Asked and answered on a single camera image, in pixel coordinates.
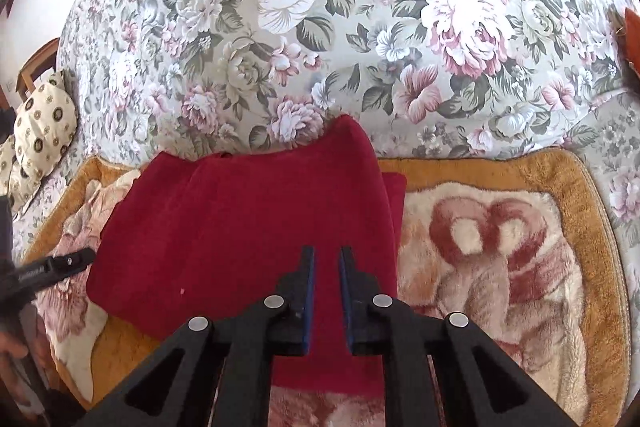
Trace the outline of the left hand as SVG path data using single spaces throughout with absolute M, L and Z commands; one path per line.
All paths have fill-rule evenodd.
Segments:
M 42 318 L 33 305 L 21 312 L 21 322 L 27 326 L 27 343 L 19 340 L 4 326 L 1 327 L 1 380 L 22 418 L 29 424 L 35 424 L 38 415 L 30 399 L 32 392 L 27 390 L 28 386 L 17 368 L 17 362 L 26 355 L 32 355 L 40 374 L 49 379 L 47 371 L 51 366 L 50 343 Z

